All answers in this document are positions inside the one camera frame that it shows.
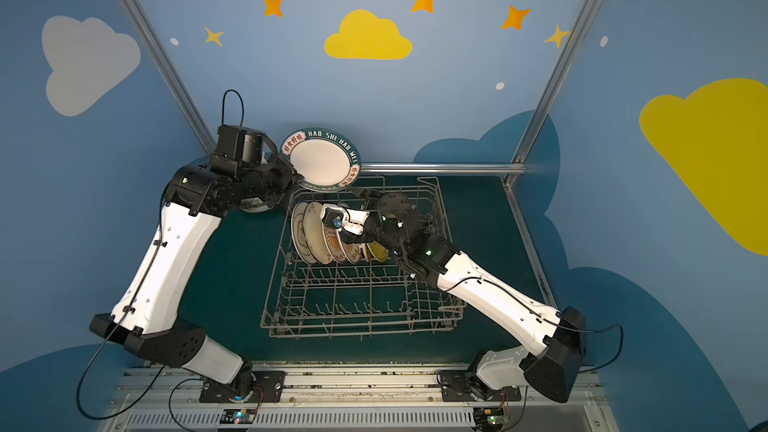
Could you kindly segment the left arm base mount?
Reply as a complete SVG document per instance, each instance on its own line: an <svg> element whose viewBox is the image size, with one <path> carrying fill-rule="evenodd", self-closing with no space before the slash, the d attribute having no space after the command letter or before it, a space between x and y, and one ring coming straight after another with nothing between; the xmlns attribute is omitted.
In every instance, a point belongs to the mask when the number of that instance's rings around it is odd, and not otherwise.
<svg viewBox="0 0 768 432"><path fill-rule="evenodd" d="M204 404L257 404L280 401L286 374L275 370L240 373L230 383L205 378L199 396Z"/></svg>

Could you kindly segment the white plate black emblem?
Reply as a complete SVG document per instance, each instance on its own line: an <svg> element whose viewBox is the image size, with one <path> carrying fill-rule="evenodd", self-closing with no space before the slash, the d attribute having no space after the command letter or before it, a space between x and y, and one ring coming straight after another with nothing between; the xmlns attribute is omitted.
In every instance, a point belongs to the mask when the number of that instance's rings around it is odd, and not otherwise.
<svg viewBox="0 0 768 432"><path fill-rule="evenodd" d="M303 227L306 208L306 202L298 202L294 206L291 214L291 234L294 247L299 257L307 264L314 264L316 263L316 258L309 248Z"/></svg>

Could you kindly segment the yellow woven plate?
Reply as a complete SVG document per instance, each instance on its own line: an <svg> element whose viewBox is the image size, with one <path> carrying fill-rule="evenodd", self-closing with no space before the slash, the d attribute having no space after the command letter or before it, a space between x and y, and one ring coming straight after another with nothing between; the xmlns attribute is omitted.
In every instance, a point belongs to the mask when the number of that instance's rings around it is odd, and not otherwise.
<svg viewBox="0 0 768 432"><path fill-rule="evenodd" d="M370 242L367 244L367 247L370 254L377 262L385 263L389 260L388 249L378 242Z"/></svg>

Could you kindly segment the cream plate floral rim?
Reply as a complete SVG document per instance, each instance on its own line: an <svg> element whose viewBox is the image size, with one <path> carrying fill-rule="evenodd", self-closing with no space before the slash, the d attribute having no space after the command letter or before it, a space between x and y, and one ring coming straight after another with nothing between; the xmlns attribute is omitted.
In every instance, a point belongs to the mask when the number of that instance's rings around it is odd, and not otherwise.
<svg viewBox="0 0 768 432"><path fill-rule="evenodd" d="M322 265L329 265L333 257L325 243L323 224L320 219L322 205L308 202L304 211L303 228L311 254Z"/></svg>

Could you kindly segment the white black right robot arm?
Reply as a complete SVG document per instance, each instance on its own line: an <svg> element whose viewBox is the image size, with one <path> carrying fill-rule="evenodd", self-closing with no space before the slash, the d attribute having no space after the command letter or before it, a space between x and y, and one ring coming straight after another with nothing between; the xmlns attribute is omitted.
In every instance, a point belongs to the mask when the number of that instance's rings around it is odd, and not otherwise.
<svg viewBox="0 0 768 432"><path fill-rule="evenodd" d="M353 192L366 204L349 213L343 227L347 234L382 245L407 275L461 299L517 341L515 348L478 356L469 369L477 382L501 390L522 379L549 400L569 400L586 356L586 319L580 311L541 303L485 271L466 252L430 232L404 194Z"/></svg>

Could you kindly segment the white plate green text rim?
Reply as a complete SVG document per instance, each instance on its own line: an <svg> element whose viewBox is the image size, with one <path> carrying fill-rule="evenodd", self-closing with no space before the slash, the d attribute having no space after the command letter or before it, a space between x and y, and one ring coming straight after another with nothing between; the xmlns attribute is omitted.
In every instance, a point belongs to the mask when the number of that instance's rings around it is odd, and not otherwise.
<svg viewBox="0 0 768 432"><path fill-rule="evenodd" d="M297 130L283 141L280 152L302 176L299 185L311 191L339 191L353 184L361 173L355 145L332 130Z"/></svg>

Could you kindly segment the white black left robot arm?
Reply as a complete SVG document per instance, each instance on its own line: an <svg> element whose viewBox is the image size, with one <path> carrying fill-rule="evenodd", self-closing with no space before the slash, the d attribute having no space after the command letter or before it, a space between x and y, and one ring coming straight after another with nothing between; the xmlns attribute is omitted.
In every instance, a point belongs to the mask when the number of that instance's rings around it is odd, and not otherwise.
<svg viewBox="0 0 768 432"><path fill-rule="evenodd" d="M220 126L207 163L180 168L164 189L157 231L134 279L111 311L93 317L90 330L139 358L186 369L244 395L251 381L245 359L181 319L180 301L227 214L251 199L273 208L299 179L265 133Z"/></svg>

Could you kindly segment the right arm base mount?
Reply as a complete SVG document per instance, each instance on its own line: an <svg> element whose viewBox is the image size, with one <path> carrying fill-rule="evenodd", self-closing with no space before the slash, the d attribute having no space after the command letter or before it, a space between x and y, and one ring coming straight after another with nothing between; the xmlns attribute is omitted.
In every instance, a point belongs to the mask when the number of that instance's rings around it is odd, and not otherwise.
<svg viewBox="0 0 768 432"><path fill-rule="evenodd" d="M491 389L470 371L442 370L437 381L444 402L520 402L519 387Z"/></svg>

